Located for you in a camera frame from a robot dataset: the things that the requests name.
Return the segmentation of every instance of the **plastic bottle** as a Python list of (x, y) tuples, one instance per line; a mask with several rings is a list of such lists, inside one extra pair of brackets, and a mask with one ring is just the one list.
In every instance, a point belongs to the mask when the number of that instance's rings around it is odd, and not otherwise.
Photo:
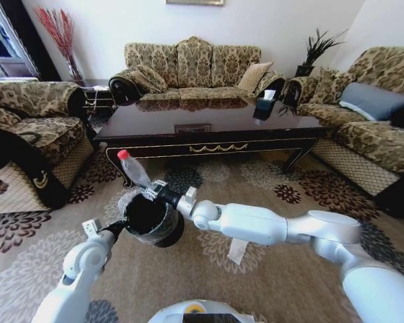
[(153, 188), (153, 182), (149, 179), (147, 172), (135, 158), (130, 156), (127, 150), (120, 150), (117, 155), (126, 175), (140, 187), (142, 194), (146, 197), (145, 189)]

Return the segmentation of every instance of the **sofa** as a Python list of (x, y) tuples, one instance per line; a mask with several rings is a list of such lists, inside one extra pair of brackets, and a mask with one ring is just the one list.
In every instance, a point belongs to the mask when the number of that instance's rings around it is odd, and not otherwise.
[[(190, 37), (175, 45), (130, 43), (125, 46), (127, 68), (111, 77), (109, 86), (117, 104), (132, 100), (193, 100), (255, 98), (265, 89), (285, 83), (282, 74), (268, 71), (254, 92), (236, 86), (251, 63), (259, 63), (261, 49), (255, 46), (212, 45)], [(146, 65), (159, 73), (168, 90), (145, 93), (131, 77), (137, 65)]]
[(85, 100), (74, 83), (0, 83), (0, 213), (67, 202), (93, 152)]
[[(404, 47), (370, 48), (347, 72), (358, 83), (404, 94)], [(313, 152), (377, 200), (404, 176), (404, 129), (389, 121), (368, 121), (339, 105), (310, 104), (318, 81), (313, 76), (289, 80), (283, 102), (295, 106), (298, 114), (314, 116), (321, 124), (334, 127)]]

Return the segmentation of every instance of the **floral carpet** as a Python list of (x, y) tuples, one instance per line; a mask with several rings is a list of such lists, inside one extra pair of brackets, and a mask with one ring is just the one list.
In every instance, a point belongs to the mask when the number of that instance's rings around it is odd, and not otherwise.
[[(284, 217), (309, 209), (358, 219), (362, 245), (404, 274), (404, 221), (380, 212), (358, 188), (311, 156), (288, 175), (284, 153), (143, 161), (153, 179), (177, 192), (198, 188), (200, 200), (267, 207)], [(81, 223), (119, 218), (127, 190), (104, 154), (94, 154), (71, 191), (52, 212), (0, 214), (0, 323), (29, 322), (62, 275), (66, 253), (85, 240)], [(85, 321), (147, 322), (186, 299), (212, 299), (252, 314), (256, 321), (360, 322), (342, 292), (336, 265), (305, 245), (249, 244), (241, 264), (228, 259), (231, 239), (186, 221), (177, 244), (161, 249), (123, 233), (92, 289)]]

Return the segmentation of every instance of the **red bottle cap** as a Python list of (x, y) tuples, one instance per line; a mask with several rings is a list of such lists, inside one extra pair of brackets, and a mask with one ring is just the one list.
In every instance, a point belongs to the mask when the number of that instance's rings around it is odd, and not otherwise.
[(130, 157), (130, 153), (126, 149), (120, 150), (117, 155), (120, 160), (124, 160)]

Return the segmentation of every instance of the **dark wooden table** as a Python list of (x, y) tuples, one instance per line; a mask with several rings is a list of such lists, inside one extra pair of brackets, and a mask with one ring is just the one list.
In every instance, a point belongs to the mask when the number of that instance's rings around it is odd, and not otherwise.
[(329, 130), (281, 102), (266, 111), (241, 99), (157, 100), (119, 107), (94, 140), (107, 143), (107, 158), (130, 187), (117, 157), (121, 149), (138, 158), (293, 149), (287, 173)]

